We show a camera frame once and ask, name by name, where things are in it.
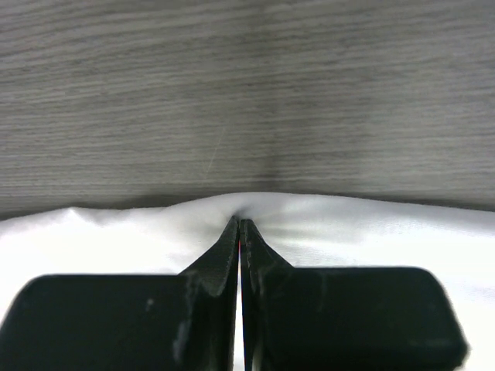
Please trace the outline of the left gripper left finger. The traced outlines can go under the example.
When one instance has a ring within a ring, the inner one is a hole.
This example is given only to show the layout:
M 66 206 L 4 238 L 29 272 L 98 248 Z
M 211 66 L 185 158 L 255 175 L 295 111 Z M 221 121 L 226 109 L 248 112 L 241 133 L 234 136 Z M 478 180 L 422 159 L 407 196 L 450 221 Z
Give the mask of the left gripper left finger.
M 3 370 L 230 370 L 239 222 L 175 275 L 44 275 L 1 327 Z

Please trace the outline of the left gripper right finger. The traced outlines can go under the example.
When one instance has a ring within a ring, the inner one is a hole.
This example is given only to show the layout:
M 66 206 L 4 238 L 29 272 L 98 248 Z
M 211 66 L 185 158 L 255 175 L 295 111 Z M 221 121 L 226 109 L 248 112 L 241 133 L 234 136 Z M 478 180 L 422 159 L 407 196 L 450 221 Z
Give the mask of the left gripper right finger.
M 247 370 L 454 370 L 468 353 L 451 303 L 417 267 L 294 267 L 240 224 Z

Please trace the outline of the white t-shirt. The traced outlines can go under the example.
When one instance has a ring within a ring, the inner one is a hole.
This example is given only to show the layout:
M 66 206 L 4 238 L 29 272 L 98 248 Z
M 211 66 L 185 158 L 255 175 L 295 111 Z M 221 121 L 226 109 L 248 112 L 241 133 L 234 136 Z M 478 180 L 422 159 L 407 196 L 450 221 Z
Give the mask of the white t-shirt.
M 234 193 L 165 208 L 70 207 L 1 224 L 1 310 L 43 274 L 176 274 L 232 216 L 254 221 L 295 266 L 413 266 L 431 271 L 470 351 L 466 370 L 494 368 L 494 214 L 339 196 Z

